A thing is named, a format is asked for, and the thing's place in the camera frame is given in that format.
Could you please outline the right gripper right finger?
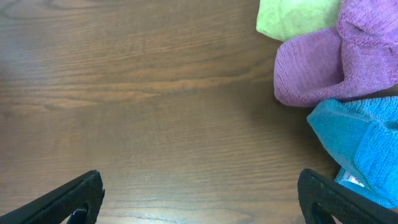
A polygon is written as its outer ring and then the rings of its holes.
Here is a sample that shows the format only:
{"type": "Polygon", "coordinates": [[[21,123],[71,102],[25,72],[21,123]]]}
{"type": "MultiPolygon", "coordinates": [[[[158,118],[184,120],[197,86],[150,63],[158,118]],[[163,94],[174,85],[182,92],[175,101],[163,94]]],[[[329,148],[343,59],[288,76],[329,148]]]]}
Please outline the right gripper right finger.
{"type": "Polygon", "coordinates": [[[397,213],[311,169],[301,171],[298,200],[306,224],[397,224],[397,213]]]}

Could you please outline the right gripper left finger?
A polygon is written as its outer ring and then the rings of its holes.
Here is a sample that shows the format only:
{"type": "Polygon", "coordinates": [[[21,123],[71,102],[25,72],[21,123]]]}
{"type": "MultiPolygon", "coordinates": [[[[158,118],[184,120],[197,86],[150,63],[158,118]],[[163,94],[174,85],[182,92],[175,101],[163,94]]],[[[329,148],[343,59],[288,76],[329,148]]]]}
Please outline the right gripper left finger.
{"type": "Polygon", "coordinates": [[[95,224],[104,198],[97,170],[69,181],[34,201],[1,216],[1,223],[95,224]]]}

